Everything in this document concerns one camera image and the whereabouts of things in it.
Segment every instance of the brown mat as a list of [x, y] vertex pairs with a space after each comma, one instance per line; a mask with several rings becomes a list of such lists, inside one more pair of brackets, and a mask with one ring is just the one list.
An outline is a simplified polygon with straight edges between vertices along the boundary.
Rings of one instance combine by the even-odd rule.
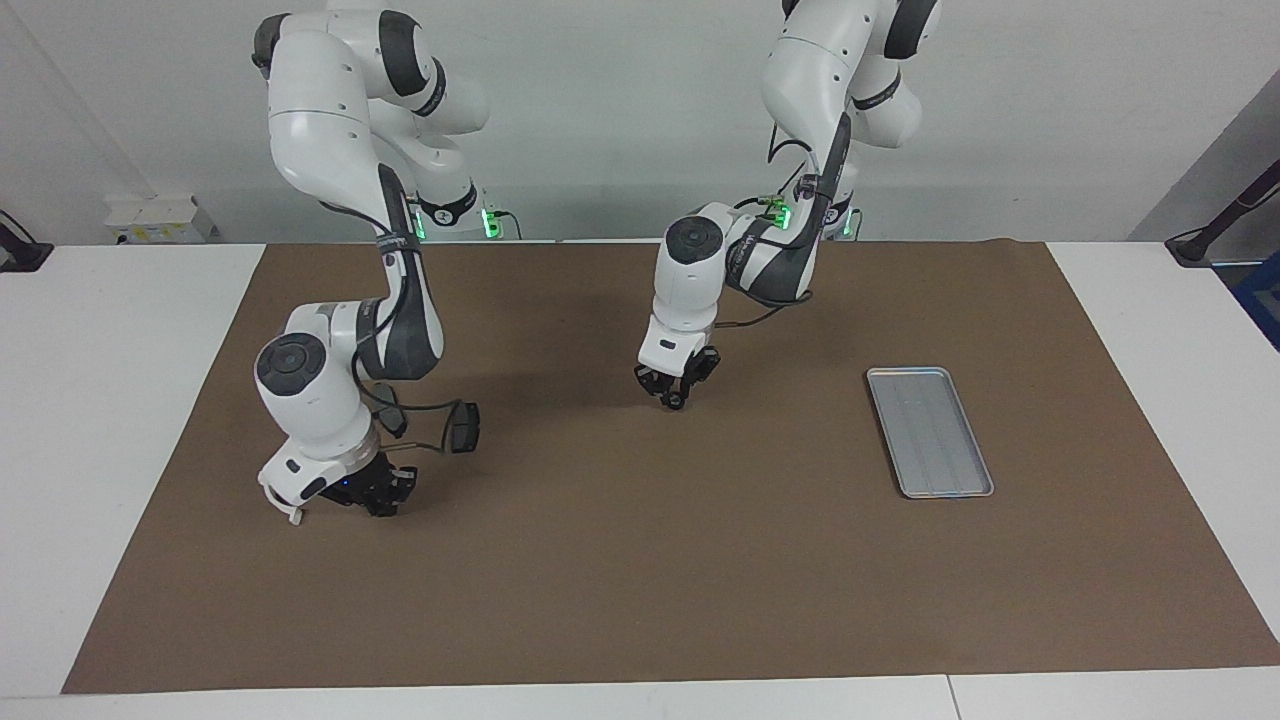
[[[255, 352], [383, 286], [372, 247], [269, 249], [64, 691], [1280, 664], [1044, 247], [826, 246], [682, 414], [631, 378], [653, 256], [428, 249], [448, 352], [402, 397], [479, 401], [480, 450], [292, 528]], [[995, 496], [897, 493], [863, 379], [896, 364], [951, 370]]]

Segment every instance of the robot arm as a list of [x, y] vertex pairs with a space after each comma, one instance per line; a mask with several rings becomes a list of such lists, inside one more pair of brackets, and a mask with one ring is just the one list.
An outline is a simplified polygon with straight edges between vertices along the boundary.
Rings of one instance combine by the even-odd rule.
[[721, 283], [773, 309], [808, 300], [818, 241], [850, 213], [850, 142], [896, 147], [919, 127], [897, 68], [932, 32], [936, 0], [783, 0], [783, 12], [762, 96], [787, 143], [804, 149], [804, 174], [781, 223], [713, 202], [668, 228], [635, 373], [673, 410], [719, 363], [710, 333]]
[[[417, 24], [401, 13], [270, 18], [256, 46], [255, 61], [269, 79], [276, 169], [325, 208], [372, 225], [389, 286], [388, 299], [298, 307], [259, 354], [259, 393], [289, 436], [259, 482], [294, 524], [316, 495], [393, 515], [412, 491], [416, 470], [392, 468], [380, 451], [356, 374], [420, 379], [443, 355], [444, 334], [403, 187], [374, 151], [370, 101], [385, 101], [392, 115], [410, 108], [417, 115], [467, 114], [449, 109], [443, 67], [425, 51]], [[461, 407], [471, 432], [456, 450], [467, 451], [479, 415], [471, 404]]]
[[481, 231], [481, 193], [457, 143], [390, 102], [371, 101], [369, 114], [374, 136], [408, 163], [417, 188], [413, 202], [431, 223], [430, 234]]

